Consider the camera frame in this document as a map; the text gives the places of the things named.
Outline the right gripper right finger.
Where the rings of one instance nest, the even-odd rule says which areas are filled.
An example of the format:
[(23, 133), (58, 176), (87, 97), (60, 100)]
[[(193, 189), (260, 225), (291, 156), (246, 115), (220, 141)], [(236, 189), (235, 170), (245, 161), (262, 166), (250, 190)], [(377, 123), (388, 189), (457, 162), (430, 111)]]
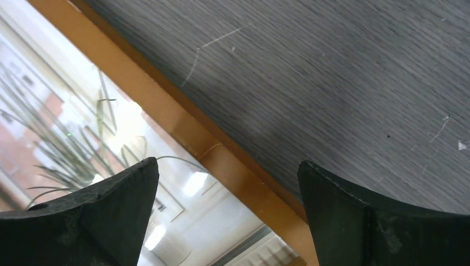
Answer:
[(308, 160), (297, 177), (320, 265), (469, 264), (469, 215), (392, 199)]

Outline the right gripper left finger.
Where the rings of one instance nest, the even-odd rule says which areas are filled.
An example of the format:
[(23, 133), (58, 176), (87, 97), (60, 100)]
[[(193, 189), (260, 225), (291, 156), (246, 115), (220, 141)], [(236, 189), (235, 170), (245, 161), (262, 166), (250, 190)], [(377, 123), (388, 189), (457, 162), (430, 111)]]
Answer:
[(1, 264), (136, 265), (158, 181), (149, 157), (26, 211), (1, 213)]

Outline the plant window photo print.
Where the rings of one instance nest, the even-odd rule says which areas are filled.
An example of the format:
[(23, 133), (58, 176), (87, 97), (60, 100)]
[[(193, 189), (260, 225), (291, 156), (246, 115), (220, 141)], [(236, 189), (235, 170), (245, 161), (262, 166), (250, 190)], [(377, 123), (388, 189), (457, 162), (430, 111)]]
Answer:
[(1, 2), (2, 209), (146, 157), (160, 181), (139, 265), (294, 265), (298, 255), (26, 1)]

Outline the wooden picture frame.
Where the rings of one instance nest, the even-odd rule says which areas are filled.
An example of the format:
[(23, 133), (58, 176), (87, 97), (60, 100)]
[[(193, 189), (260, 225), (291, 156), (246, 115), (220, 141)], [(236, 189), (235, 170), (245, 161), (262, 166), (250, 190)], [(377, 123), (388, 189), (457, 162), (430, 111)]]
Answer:
[(85, 1), (31, 5), (302, 259), (318, 265), (302, 204)]

